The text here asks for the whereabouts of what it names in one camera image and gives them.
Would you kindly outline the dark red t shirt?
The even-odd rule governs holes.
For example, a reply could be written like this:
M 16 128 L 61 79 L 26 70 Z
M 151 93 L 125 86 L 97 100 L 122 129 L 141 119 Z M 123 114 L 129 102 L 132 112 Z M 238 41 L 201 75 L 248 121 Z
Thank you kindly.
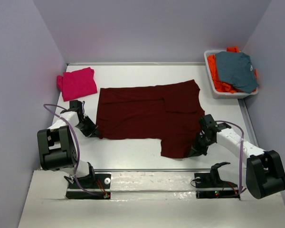
M 129 88 L 101 88 L 96 124 L 101 138 L 160 139 L 161 156 L 182 159 L 201 131 L 205 114 L 195 80 Z

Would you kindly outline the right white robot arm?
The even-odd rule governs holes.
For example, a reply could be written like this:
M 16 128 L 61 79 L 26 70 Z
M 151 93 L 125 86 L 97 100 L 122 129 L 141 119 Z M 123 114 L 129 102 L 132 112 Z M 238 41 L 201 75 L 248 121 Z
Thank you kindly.
M 206 155 L 208 148 L 218 144 L 239 158 L 238 193 L 245 189 L 256 199 L 285 190 L 285 171 L 278 152 L 261 149 L 237 134 L 228 124 L 204 127 L 197 134 L 189 156 Z

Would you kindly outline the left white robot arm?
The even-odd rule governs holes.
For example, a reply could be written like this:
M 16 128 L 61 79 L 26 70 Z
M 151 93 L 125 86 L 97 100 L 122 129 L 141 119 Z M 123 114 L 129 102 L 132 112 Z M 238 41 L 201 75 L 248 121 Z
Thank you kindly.
M 40 165 L 46 171 L 62 171 L 69 183 L 90 188 L 96 177 L 93 166 L 80 159 L 79 141 L 75 128 L 87 138 L 98 137 L 98 126 L 80 108 L 63 110 L 58 120 L 37 133 Z

